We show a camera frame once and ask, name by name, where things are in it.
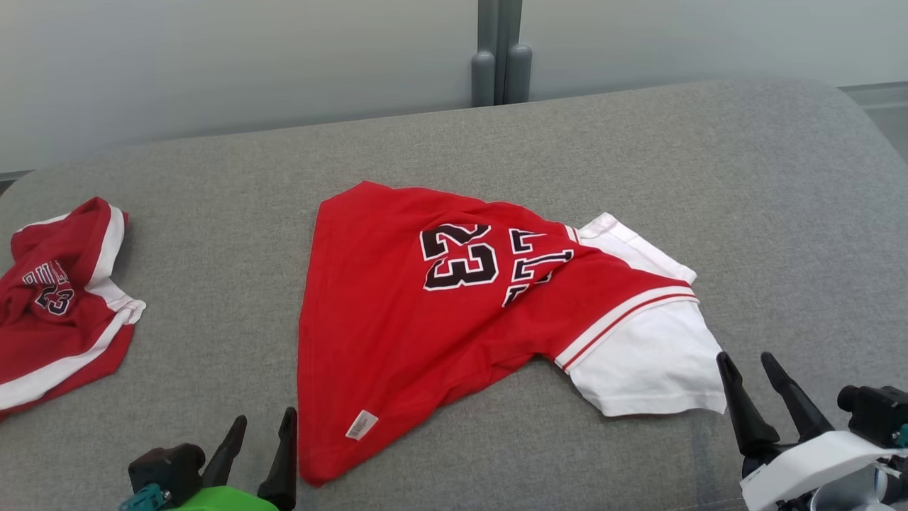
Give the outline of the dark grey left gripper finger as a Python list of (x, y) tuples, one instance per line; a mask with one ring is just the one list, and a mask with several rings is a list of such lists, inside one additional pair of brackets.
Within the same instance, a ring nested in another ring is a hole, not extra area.
[(220, 446), (217, 447), (204, 472), (202, 472), (203, 488), (214, 488), (214, 486), (225, 486), (228, 484), (231, 466), (233, 466), (234, 459), (240, 453), (247, 424), (246, 415), (238, 415), (234, 419)]
[(277, 431), (275, 459), (257, 490), (257, 498), (269, 502), (277, 511), (293, 511), (297, 505), (297, 434), (298, 412), (287, 407)]

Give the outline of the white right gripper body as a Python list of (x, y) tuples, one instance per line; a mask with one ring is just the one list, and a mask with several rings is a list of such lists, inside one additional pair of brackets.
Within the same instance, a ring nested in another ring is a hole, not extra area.
[(771, 511), (779, 501), (846, 478), (876, 465), (880, 458), (901, 455), (901, 447), (886, 449), (852, 432), (827, 432), (788, 449), (746, 476), (740, 482), (743, 501), (748, 511)]

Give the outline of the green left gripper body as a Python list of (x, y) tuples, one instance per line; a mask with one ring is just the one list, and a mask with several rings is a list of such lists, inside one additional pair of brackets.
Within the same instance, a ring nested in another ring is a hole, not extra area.
[(181, 507), (171, 511), (281, 511), (272, 502), (233, 486), (202, 488)]

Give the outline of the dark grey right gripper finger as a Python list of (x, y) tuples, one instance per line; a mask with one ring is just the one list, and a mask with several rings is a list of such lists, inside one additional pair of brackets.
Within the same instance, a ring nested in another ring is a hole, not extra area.
[(798, 442), (807, 442), (816, 439), (821, 434), (836, 430), (827, 420), (826, 415), (821, 413), (807, 393), (798, 385), (798, 382), (788, 375), (778, 359), (770, 352), (762, 352), (760, 358), (770, 385), (785, 402), (794, 426), (797, 428)]
[(780, 436), (763, 420), (743, 385), (743, 376), (727, 352), (720, 352), (716, 364), (740, 454), (746, 459), (772, 459), (779, 454)]

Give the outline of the red white basketball jersey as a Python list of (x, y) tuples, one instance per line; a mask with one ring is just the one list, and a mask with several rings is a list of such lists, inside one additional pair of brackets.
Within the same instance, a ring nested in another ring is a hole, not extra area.
[(607, 417), (726, 411), (695, 271), (609, 213), (363, 182), (316, 216), (299, 317), (299, 473), (340, 478), (545, 357)]

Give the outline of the red white basketball shorts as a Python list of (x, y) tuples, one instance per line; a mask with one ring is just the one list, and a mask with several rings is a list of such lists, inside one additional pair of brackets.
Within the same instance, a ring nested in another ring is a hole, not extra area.
[(11, 237), (0, 276), (0, 423), (114, 374), (146, 304), (113, 281), (127, 213), (95, 197)]

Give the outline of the grey metal frame post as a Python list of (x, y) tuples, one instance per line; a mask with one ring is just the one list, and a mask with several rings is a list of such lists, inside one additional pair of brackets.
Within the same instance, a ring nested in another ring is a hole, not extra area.
[(477, 0), (477, 52), (470, 59), (470, 106), (529, 101), (533, 52), (520, 42), (523, 4), (523, 0)]

